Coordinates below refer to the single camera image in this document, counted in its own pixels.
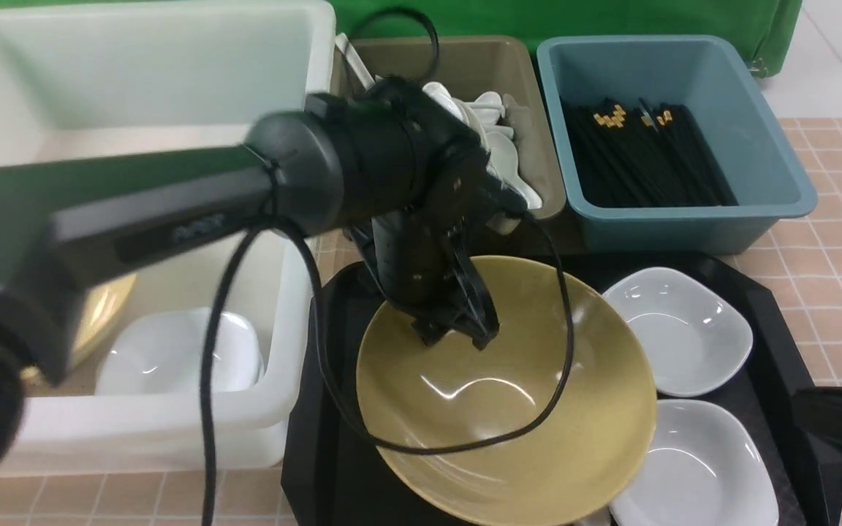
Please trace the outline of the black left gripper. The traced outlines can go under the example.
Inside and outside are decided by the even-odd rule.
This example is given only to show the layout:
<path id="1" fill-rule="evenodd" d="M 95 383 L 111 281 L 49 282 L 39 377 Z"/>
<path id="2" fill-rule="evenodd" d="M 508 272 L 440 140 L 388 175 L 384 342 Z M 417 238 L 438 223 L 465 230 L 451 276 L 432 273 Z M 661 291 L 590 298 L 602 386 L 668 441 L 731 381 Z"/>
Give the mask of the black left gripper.
<path id="1" fill-rule="evenodd" d="M 352 242 L 380 294 L 414 319 L 411 327 L 425 346 L 474 325 L 471 340 L 482 351 L 498 335 L 500 320 L 466 244 L 489 223 L 517 222 L 527 210 L 527 197 L 491 170 L 446 229 L 418 210 L 398 210 L 354 224 Z"/>

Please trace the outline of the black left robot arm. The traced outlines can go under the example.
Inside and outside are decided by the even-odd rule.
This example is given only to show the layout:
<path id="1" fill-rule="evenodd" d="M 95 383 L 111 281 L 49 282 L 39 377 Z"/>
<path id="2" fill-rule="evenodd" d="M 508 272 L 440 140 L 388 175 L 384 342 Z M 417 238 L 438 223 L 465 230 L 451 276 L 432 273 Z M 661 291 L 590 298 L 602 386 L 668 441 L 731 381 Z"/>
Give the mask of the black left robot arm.
<path id="1" fill-rule="evenodd" d="M 246 231 L 302 246 L 335 229 L 405 242 L 378 259 L 384 295 L 434 327 L 484 348 L 498 322 L 461 246 L 497 214 L 524 218 L 524 199 L 487 171 L 470 126 L 414 81 L 387 77 L 345 99 L 308 94 L 301 110 L 259 119 L 236 146 L 0 167 L 0 462 L 19 432 L 37 367 L 57 385 L 90 290 Z"/>

